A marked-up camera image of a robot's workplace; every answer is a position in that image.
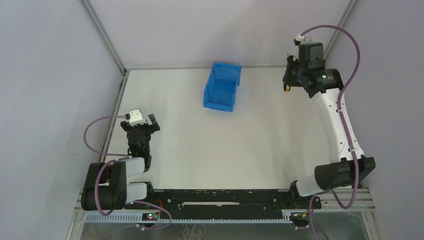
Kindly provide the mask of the black yellow screwdriver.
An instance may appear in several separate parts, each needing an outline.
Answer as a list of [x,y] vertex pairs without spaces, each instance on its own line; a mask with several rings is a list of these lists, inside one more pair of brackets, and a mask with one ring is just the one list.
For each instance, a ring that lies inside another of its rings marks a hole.
[[291,87],[290,87],[289,85],[285,85],[285,87],[284,87],[284,91],[285,91],[286,93],[288,93],[288,92],[290,92],[290,90],[291,90]]

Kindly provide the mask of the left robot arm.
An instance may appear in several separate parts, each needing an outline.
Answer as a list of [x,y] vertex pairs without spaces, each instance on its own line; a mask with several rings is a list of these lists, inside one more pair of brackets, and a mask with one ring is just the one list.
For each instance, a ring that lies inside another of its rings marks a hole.
[[137,109],[120,116],[120,126],[126,132],[127,153],[117,154],[117,160],[89,165],[81,195],[83,210],[107,216],[113,210],[123,209],[127,203],[148,196],[152,189],[150,182],[128,181],[129,177],[145,173],[151,167],[151,137],[161,128],[154,114],[148,117],[150,123]]

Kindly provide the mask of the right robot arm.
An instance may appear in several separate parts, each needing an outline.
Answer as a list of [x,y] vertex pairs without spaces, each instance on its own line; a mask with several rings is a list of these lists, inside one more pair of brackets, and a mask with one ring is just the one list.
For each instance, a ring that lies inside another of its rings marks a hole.
[[334,188],[354,186],[362,181],[376,163],[366,157],[353,132],[346,111],[345,99],[340,96],[344,87],[340,73],[326,68],[323,44],[296,41],[298,56],[289,55],[282,79],[285,91],[303,88],[315,103],[323,124],[329,163],[318,165],[312,175],[291,183],[296,197],[308,197]]

